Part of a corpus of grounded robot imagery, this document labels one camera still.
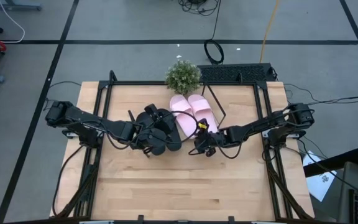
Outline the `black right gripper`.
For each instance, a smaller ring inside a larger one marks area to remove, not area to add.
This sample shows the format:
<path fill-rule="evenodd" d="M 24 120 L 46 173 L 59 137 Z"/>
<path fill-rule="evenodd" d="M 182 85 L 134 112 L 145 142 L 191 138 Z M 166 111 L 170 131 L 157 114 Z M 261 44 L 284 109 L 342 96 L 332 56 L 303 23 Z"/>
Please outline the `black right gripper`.
<path fill-rule="evenodd" d="M 216 153 L 216 147 L 219 148 L 221 153 L 227 157 L 223 152 L 222 147 L 227 143 L 227 128 L 218 129 L 213 133 L 208 131 L 209 124 L 206 119 L 201 119 L 197 123 L 198 132 L 196 134 L 194 145 L 197 154 L 205 154 L 207 157 L 211 157 Z"/>

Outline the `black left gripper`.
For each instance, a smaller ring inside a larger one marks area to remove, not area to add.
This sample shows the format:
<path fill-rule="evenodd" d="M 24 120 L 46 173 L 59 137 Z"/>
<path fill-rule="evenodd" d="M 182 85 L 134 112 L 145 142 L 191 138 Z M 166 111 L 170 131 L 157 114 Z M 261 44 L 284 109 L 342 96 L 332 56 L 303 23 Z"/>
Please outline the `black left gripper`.
<path fill-rule="evenodd" d="M 144 154 L 159 156 L 165 152 L 176 151 L 175 117 L 168 110 L 150 104 L 144 108 L 135 120 L 140 125 L 131 149 L 142 150 Z"/>

